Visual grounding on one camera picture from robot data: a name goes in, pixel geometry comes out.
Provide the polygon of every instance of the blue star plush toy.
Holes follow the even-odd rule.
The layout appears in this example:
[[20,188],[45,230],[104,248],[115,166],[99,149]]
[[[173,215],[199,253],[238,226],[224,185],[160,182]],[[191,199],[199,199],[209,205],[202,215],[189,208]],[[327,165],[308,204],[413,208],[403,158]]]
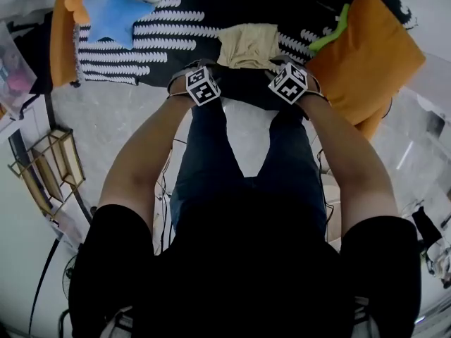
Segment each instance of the blue star plush toy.
[[88,42],[103,37],[115,40],[124,48],[133,48],[133,23],[155,10],[140,0],[83,0],[91,20]]

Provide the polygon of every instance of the black sleeve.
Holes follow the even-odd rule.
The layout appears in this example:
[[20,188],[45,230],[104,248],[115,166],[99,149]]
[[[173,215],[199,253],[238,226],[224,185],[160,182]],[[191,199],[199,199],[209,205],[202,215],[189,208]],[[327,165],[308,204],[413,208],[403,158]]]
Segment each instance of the black sleeve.
[[372,320],[381,337],[410,337],[421,303],[415,226],[394,217],[364,220],[343,237],[341,256],[356,297],[355,325]]
[[69,288],[73,337],[99,337],[121,308],[133,306],[149,284],[152,235],[134,211],[103,206],[75,262]]

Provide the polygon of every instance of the black cable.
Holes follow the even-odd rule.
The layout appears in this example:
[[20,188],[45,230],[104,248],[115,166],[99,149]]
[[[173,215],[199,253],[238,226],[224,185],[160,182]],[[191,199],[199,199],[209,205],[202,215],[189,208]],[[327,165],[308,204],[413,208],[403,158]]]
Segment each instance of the black cable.
[[59,319],[58,319],[58,337],[59,338],[64,338],[64,318],[67,316],[68,313],[69,313],[69,310],[66,309],[59,316]]
[[168,160],[166,161],[166,164],[161,172],[161,176],[162,176],[161,177],[162,184],[160,184],[161,198],[162,198],[161,199],[161,214],[163,214],[163,232],[161,233],[161,238],[160,238],[161,253],[163,253],[163,249],[164,249],[164,233],[166,232],[166,221],[167,221],[167,215],[168,215],[168,204],[166,202],[166,177],[164,176],[164,173],[166,173],[166,171],[169,168],[169,163],[171,162],[171,156],[172,156],[172,148],[169,151]]
[[388,107],[388,111],[387,111],[387,113],[385,113],[385,115],[382,117],[382,119],[384,119],[388,115],[390,110],[392,110],[392,105],[393,105],[393,98],[390,100],[390,106]]
[[450,220],[451,220],[451,214],[449,214],[449,216],[444,221],[441,222],[440,228],[442,228],[442,230],[445,230],[445,227]]
[[316,159],[318,159],[318,162],[319,162],[319,182],[321,184],[321,190],[323,192],[324,205],[326,206],[326,208],[331,209],[331,212],[330,212],[330,214],[329,214],[329,216],[327,218],[327,221],[326,221],[326,226],[328,226],[329,220],[332,218],[333,211],[335,210],[335,207],[332,204],[329,204],[326,201],[326,195],[324,194],[323,179],[321,178],[321,171],[323,169],[323,165],[321,163],[321,154],[322,153],[323,153],[323,149],[318,152],[318,154],[316,155]]
[[[187,143],[180,139],[174,139],[174,142],[179,142],[179,143],[182,143],[185,145]],[[157,197],[157,199],[161,200],[161,214],[163,215],[163,232],[161,233],[161,238],[160,238],[160,246],[161,246],[160,254],[163,253],[163,249],[164,249],[164,234],[166,233],[166,223],[168,221],[168,202],[166,200],[166,195],[167,195],[166,176],[164,174],[168,171],[169,164],[171,162],[172,152],[173,152],[173,148],[171,148],[171,150],[169,151],[168,160],[166,161],[166,164],[165,164],[163,170],[161,171],[161,183],[158,181],[156,182],[161,188],[161,198]],[[171,221],[171,226],[169,227],[169,243],[168,243],[169,245],[171,245],[172,229],[173,229],[173,224]]]
[[39,291],[41,290],[42,282],[44,281],[45,274],[47,273],[47,269],[49,268],[50,261],[53,258],[56,248],[58,248],[59,240],[55,239],[54,244],[51,246],[49,255],[47,256],[47,260],[44,264],[44,269],[42,269],[41,277],[39,279],[39,283],[37,283],[36,293],[35,293],[35,299],[33,300],[33,305],[31,307],[31,314],[30,314],[30,324],[28,325],[28,335],[31,336],[31,326],[33,323],[33,315],[35,314],[35,308],[36,308],[36,302],[37,297],[39,296]]

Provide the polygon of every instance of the metal rack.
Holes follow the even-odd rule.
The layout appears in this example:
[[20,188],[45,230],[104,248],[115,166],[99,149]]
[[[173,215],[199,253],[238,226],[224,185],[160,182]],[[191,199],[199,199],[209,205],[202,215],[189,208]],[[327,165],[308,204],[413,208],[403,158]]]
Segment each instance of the metal rack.
[[[80,169],[80,172],[82,174],[82,178],[83,178],[82,181],[80,181],[77,184],[73,184],[73,182],[67,180],[67,178],[70,175],[70,173],[66,173],[66,175],[64,175],[64,176],[62,176],[62,174],[61,174],[61,171],[64,171],[64,170],[67,170],[68,172],[70,172],[70,167],[67,164],[67,159],[64,159],[64,163],[65,163],[66,166],[65,166],[65,169],[62,169],[60,164],[58,164],[58,159],[56,159],[54,149],[55,149],[56,145],[59,144],[59,149],[63,151],[63,147],[61,146],[60,143],[63,140],[65,140],[67,137],[69,137],[69,136],[71,136],[73,138],[73,131],[72,130],[69,130],[69,131],[65,132],[60,137],[57,137],[57,136],[54,135],[53,132],[50,132],[49,134],[45,135],[43,138],[39,139],[36,143],[34,143],[29,149],[27,149],[26,154],[28,156],[30,156],[30,152],[39,143],[43,142],[45,139],[49,143],[48,147],[46,147],[44,150],[42,150],[38,155],[34,156],[30,163],[28,163],[26,166],[23,166],[22,163],[19,161],[18,157],[16,157],[14,163],[12,163],[10,165],[8,164],[8,168],[10,169],[10,171],[13,172],[13,174],[17,178],[24,180],[25,184],[27,185],[28,190],[30,190],[31,195],[32,195],[33,199],[35,200],[35,203],[37,204],[37,206],[41,210],[41,212],[44,215],[48,215],[50,217],[50,220],[54,220],[56,222],[57,222],[56,216],[58,215],[58,213],[61,210],[61,208],[69,200],[69,198],[78,190],[80,185],[85,181],[85,176],[83,175],[83,172],[82,172],[82,169],[81,169],[81,165],[80,165],[80,159],[78,157],[76,149],[74,149],[74,152],[75,152],[75,155],[76,155],[77,164],[79,165],[79,169]],[[70,194],[68,194],[67,197],[64,198],[63,200],[60,200],[59,198],[51,195],[50,192],[48,192],[48,189],[47,189],[47,193],[49,194],[50,197],[55,198],[57,201],[61,202],[61,205],[53,213],[51,211],[51,206],[49,206],[49,204],[43,204],[43,202],[45,202],[46,200],[49,200],[49,198],[47,196],[45,196],[45,194],[43,194],[41,192],[41,190],[38,187],[38,182],[36,182],[35,179],[30,174],[30,169],[32,167],[35,167],[35,164],[36,164],[37,160],[40,159],[41,157],[43,157],[44,154],[48,150],[50,150],[51,153],[52,153],[53,159],[55,161],[55,164],[56,164],[56,167],[57,167],[57,170],[58,170],[58,174],[59,174],[59,176],[61,178],[61,181],[62,181],[62,183],[59,185],[59,187],[61,187],[64,183],[68,183],[68,185],[71,188]]]

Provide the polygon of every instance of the plastic container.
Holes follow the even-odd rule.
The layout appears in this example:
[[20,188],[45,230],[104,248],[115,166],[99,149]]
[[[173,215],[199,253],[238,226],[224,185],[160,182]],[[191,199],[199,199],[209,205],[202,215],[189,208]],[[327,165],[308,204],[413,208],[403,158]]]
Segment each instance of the plastic container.
[[20,54],[4,21],[0,22],[0,104],[19,119],[36,75]]

